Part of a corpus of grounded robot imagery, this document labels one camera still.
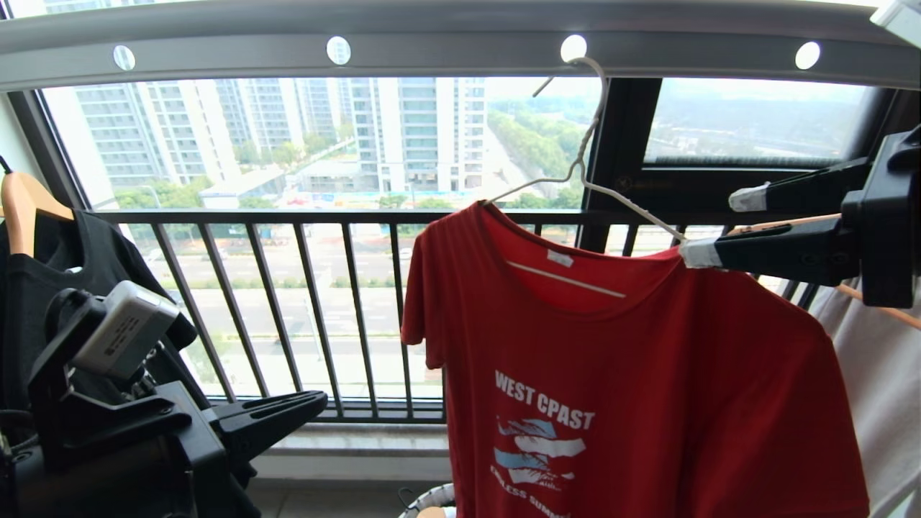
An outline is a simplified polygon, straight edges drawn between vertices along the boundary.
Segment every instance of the white hanger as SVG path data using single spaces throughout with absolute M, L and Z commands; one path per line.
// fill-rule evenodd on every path
M 641 207 L 641 206 L 639 206 L 639 205 L 633 203 L 632 201 L 630 201 L 630 200 L 629 200 L 626 196 L 624 196 L 623 194 L 620 194 L 620 193 L 618 193 L 617 191 L 614 191 L 613 189 L 608 189 L 608 188 L 606 188 L 606 187 L 601 187 L 600 185 L 596 185 L 596 184 L 594 184 L 594 183 L 592 183 L 592 182 L 589 182 L 589 179 L 586 177 L 586 174 L 587 174 L 586 169 L 587 169 L 587 168 L 586 168 L 586 165 L 585 165 L 585 149 L 586 149 L 586 147 L 589 145 L 589 141 L 591 140 L 592 134 L 594 134 L 595 129 L 598 127 L 598 124 L 599 124 L 600 119 L 601 119 L 601 110 L 604 109 L 604 105 L 607 103 L 607 99 L 608 99 L 608 81 L 607 81 L 607 77 L 604 75 L 604 70 L 601 68 L 601 65 L 599 65 L 597 61 L 595 61 L 595 60 L 593 60 L 593 59 L 591 59 L 591 58 L 589 58 L 589 57 L 577 57 L 577 58 L 574 58 L 574 59 L 569 60 L 568 63 L 570 63 L 570 64 L 574 64 L 574 63 L 584 63 L 584 64 L 590 66 L 590 67 L 592 68 L 592 70 L 594 70 L 595 73 L 598 74 L 598 78 L 601 80 L 601 95 L 600 95 L 600 99 L 599 99 L 599 101 L 598 101 L 598 107 L 595 108 L 595 115 L 594 115 L 594 116 L 592 117 L 592 119 L 591 119 L 591 124 L 589 124 L 589 129 L 587 129 L 587 130 L 585 131 L 585 134 L 582 136 L 582 142 L 579 144 L 578 153 L 576 154 L 576 159 L 573 160 L 573 163 L 569 166 L 569 171 L 566 173 L 565 178 L 550 178 L 550 177 L 546 177 L 546 178 L 538 178 L 538 179 L 536 179 L 536 180 L 531 180 L 530 182 L 525 182 L 525 183 L 523 183 L 522 185 L 519 185 L 518 187 L 515 187 L 514 189 L 512 189 L 512 190 L 510 190 L 510 191 L 507 191 L 507 192 L 505 192 L 505 193 L 500 194 L 499 196 L 496 196 L 495 198 L 489 200 L 489 201 L 486 202 L 486 203 L 490 203 L 490 204 L 495 203 L 496 200 L 498 200 L 498 199 L 500 199 L 500 198 L 503 198 L 503 197 L 505 197 L 505 196 L 508 196 L 509 194 L 515 193 L 515 192 L 517 192 L 517 191 L 520 191 L 521 189 L 524 189 L 524 188 L 526 188 L 526 187 L 530 187 L 530 186 L 534 185 L 535 183 L 541 183 L 541 182 L 554 182 L 554 183 L 568 182 L 569 179 L 572 178 L 573 171 L 575 170 L 576 166 L 578 166 L 579 168 L 581 168 L 581 172 L 579 173 L 579 180 L 582 181 L 582 185 L 584 185 L 586 189 L 590 189 L 590 190 L 592 190 L 592 191 L 597 191 L 597 192 L 602 193 L 602 194 L 607 194 L 607 195 L 609 195 L 609 196 L 613 196 L 617 201 L 619 201 L 619 202 L 623 203 L 624 205 L 630 207 L 631 210 L 633 210 L 634 212 L 636 212 L 637 214 L 639 214 L 639 215 L 642 216 L 643 218 L 647 219 L 648 221 L 650 221 L 650 222 L 652 222 L 652 223 L 655 223 L 655 224 L 658 225 L 659 227 L 662 227 L 662 228 L 663 228 L 664 230 L 666 230 L 669 234 L 671 234 L 672 236 L 674 236 L 679 242 L 681 242 L 681 243 L 686 242 L 686 241 L 687 241 L 687 238 L 685 238 L 683 234 L 681 234 L 679 231 L 677 231 L 677 230 L 673 229 L 672 227 L 670 227 L 668 224 L 666 224 L 666 223 L 665 223 L 664 221 L 662 221 L 661 219 L 656 218 L 655 216 L 653 216 L 652 214 L 650 214 L 649 211 L 645 210 L 643 207 Z M 543 82 L 543 84 L 541 85 L 541 87 L 540 87 L 540 88 L 537 88 L 537 91 L 534 92 L 534 94 L 532 95 L 532 97 L 537 97 L 537 95 L 540 94 L 541 91 L 543 91 L 543 89 L 546 88 L 547 85 L 550 84 L 550 81 L 552 81 L 553 79 L 554 79 L 553 76 L 548 77 L 547 80 Z M 612 290 L 606 289 L 606 288 L 601 288 L 601 287 L 599 287 L 599 286 L 593 286 L 593 285 L 590 285 L 590 284 L 588 284 L 588 283 L 581 282 L 581 281 L 578 281 L 578 280 L 575 280 L 575 279 L 571 279 L 571 278 L 567 278 L 567 277 L 558 276 L 557 274 L 552 274 L 552 273 L 550 273 L 550 272 L 545 272 L 545 271 L 540 270 L 540 269 L 537 269 L 537 268 L 532 268 L 532 267 L 530 267 L 530 266 L 520 265 L 520 264 L 514 263 L 514 262 L 512 262 L 512 261 L 507 261 L 507 263 L 508 263 L 509 265 L 511 265 L 511 266 L 514 266 L 514 267 L 516 267 L 516 268 L 525 270 L 525 271 L 527 271 L 527 272 L 531 272 L 531 273 L 533 273 L 533 274 L 537 274 L 537 275 L 544 276 L 544 277 L 553 278 L 553 279 L 556 279 L 556 280 L 559 280 L 559 281 L 563 281 L 563 282 L 568 283 L 568 284 L 573 284 L 573 285 L 576 285 L 576 286 L 579 286 L 579 287 L 582 287 L 582 288 L 585 288 L 585 289 L 590 289 L 590 290 L 592 290 L 592 291 L 598 291 L 599 293 L 605 293 L 605 294 L 607 294 L 607 295 L 611 295 L 611 296 L 613 296 L 613 297 L 618 297 L 618 298 L 626 297 L 623 293 L 618 293 L 618 292 L 616 292 L 616 291 L 612 291 Z
M 534 185 L 535 183 L 568 182 L 569 179 L 572 178 L 573 171 L 575 170 L 576 166 L 578 166 L 581 169 L 581 172 L 579 174 L 579 180 L 582 181 L 582 185 L 585 186 L 586 189 L 590 189 L 591 191 L 596 191 L 602 194 L 607 194 L 608 196 L 613 196 L 614 199 L 616 199 L 617 201 L 629 207 L 630 210 L 633 210 L 634 212 L 636 212 L 637 214 L 639 214 L 640 216 L 642 216 L 649 222 L 664 229 L 666 232 L 671 234 L 679 242 L 684 243 L 688 241 L 687 238 L 684 237 L 684 234 L 673 229 L 665 221 L 662 221 L 661 219 L 656 218 L 648 210 L 645 210 L 643 207 L 633 203 L 632 201 L 630 201 L 629 198 L 627 198 L 623 194 L 620 194 L 617 191 L 614 191 L 613 189 L 608 189 L 607 187 L 601 187 L 600 185 L 596 185 L 592 182 L 589 182 L 589 179 L 587 177 L 588 171 L 585 165 L 585 149 L 589 145 L 589 141 L 591 140 L 592 134 L 595 133 L 595 129 L 598 127 L 598 124 L 601 119 L 601 111 L 604 109 L 604 105 L 607 103 L 608 81 L 607 81 L 607 77 L 604 74 L 604 70 L 601 68 L 601 65 L 599 65 L 597 61 L 591 59 L 590 57 L 582 56 L 582 57 L 573 58 L 569 60 L 568 63 L 570 64 L 584 63 L 585 65 L 590 66 L 592 70 L 595 71 L 595 74 L 598 75 L 598 79 L 600 79 L 601 81 L 601 95 L 600 95 L 600 99 L 598 100 L 598 107 L 595 108 L 595 115 L 591 119 L 591 124 L 589 124 L 589 128 L 585 130 L 585 134 L 582 136 L 582 142 L 579 144 L 578 153 L 576 154 L 576 159 L 573 160 L 572 164 L 570 164 L 569 171 L 566 172 L 566 176 L 564 178 L 545 177 L 545 178 L 538 178 L 536 180 L 531 180 L 530 182 L 525 182 L 522 185 L 519 185 L 518 187 L 515 187 L 514 189 L 510 191 L 504 192 L 500 194 L 499 196 L 496 196 L 495 198 L 489 200 L 486 203 L 491 203 L 491 204 L 495 203 L 496 200 L 504 198 L 508 196 L 509 194 L 520 191 L 521 189 L 524 189 L 526 187 L 530 187 Z M 554 76 L 547 77 L 547 80 L 543 82 L 540 88 L 537 88 L 537 91 L 534 92 L 532 97 L 537 97 L 537 95 L 540 94 L 543 91 L 543 89 L 546 88 L 547 85 L 549 85 L 550 82 L 553 80 L 554 80 Z

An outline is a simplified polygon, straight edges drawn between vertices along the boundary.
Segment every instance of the red t-shirt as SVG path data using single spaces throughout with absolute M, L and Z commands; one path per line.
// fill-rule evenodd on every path
M 559 246 L 474 204 L 416 239 L 402 339 L 448 369 L 462 518 L 869 513 L 828 336 L 745 274 Z

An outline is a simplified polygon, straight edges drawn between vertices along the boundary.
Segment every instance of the white tape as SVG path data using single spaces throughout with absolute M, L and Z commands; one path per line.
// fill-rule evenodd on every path
M 717 239 L 690 240 L 679 245 L 678 253 L 684 259 L 684 265 L 688 268 L 721 267 L 723 264 L 717 253 Z
M 744 187 L 729 195 L 729 206 L 736 212 L 758 212 L 767 210 L 767 186 Z

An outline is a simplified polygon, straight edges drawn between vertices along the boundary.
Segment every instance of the black t-shirt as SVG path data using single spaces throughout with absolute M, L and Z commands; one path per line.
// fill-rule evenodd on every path
M 106 296 L 123 280 L 166 296 L 140 253 L 117 228 L 87 212 L 75 210 L 74 221 L 39 216 L 35 254 L 10 255 L 6 224 L 0 224 L 0 315 L 3 347 L 0 351 L 0 401 L 6 408 L 28 409 L 27 387 L 35 359 L 47 342 L 45 311 L 64 288 L 80 288 Z M 166 355 L 149 362 L 148 370 L 159 383 L 183 381 L 200 407 L 208 407 L 201 390 L 177 353 L 195 339 L 190 325 L 173 325 L 163 339 Z M 109 404 L 123 403 L 121 392 L 103 376 L 76 371 L 74 388 Z

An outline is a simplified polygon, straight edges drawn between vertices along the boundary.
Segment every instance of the round light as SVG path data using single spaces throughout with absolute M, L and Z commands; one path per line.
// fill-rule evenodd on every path
M 326 55 L 337 65 L 345 65 L 352 59 L 352 46 L 342 36 L 333 36 L 326 42 Z
M 816 63 L 819 63 L 819 56 L 822 55 L 822 47 L 815 41 L 803 43 L 797 51 L 796 64 L 799 70 L 809 70 Z
M 125 72 L 134 70 L 134 65 L 137 64 L 134 59 L 134 53 L 124 45 L 115 45 L 115 49 L 112 50 L 112 59 L 115 60 L 115 64 Z
M 579 34 L 571 34 L 566 36 L 566 39 L 563 40 L 563 44 L 560 45 L 560 57 L 563 58 L 563 61 L 569 62 L 570 60 L 577 57 L 585 57 L 585 52 L 589 49 L 589 45 L 585 42 Z

